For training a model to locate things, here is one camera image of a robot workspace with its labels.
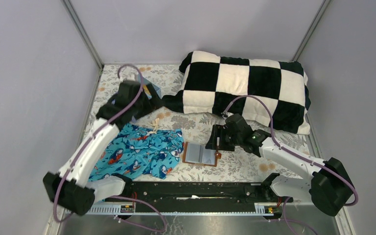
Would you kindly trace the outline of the brown leather card holder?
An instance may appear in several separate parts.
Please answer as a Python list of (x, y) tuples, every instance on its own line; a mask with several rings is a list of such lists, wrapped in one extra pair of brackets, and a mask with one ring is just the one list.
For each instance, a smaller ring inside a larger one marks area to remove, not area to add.
[(186, 164), (217, 166), (221, 159), (221, 153), (217, 150), (206, 149), (205, 146), (185, 142), (182, 160)]

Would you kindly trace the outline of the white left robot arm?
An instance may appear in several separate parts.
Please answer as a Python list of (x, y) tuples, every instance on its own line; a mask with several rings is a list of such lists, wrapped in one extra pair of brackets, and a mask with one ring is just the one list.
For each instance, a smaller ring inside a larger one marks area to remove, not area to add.
[(119, 85), (118, 91), (99, 108), (89, 134), (70, 159), (56, 173), (48, 172), (43, 177), (54, 215), (57, 206), (61, 206), (83, 216), (95, 202), (122, 194), (126, 184), (123, 177), (90, 182), (90, 174), (108, 144), (126, 124), (162, 105), (159, 89), (150, 82), (126, 80)]

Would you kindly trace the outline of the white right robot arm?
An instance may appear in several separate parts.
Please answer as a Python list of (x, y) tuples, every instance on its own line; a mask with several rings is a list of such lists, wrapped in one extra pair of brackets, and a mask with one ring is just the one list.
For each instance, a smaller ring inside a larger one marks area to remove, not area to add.
[(228, 117), (224, 125), (213, 125), (205, 148), (219, 152), (234, 151), (237, 146), (299, 175), (298, 179), (279, 174), (267, 177), (262, 185), (276, 196), (311, 202), (324, 214), (336, 216), (355, 195), (353, 183), (338, 159), (326, 161), (289, 148), (273, 134), (252, 129), (239, 114)]

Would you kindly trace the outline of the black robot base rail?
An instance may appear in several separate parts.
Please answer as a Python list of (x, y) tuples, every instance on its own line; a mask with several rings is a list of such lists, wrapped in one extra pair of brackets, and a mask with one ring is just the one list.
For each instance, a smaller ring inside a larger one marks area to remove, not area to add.
[(158, 211), (244, 209), (251, 203), (269, 205), (278, 211), (286, 199), (276, 195), (266, 183), (131, 182), (121, 195)]

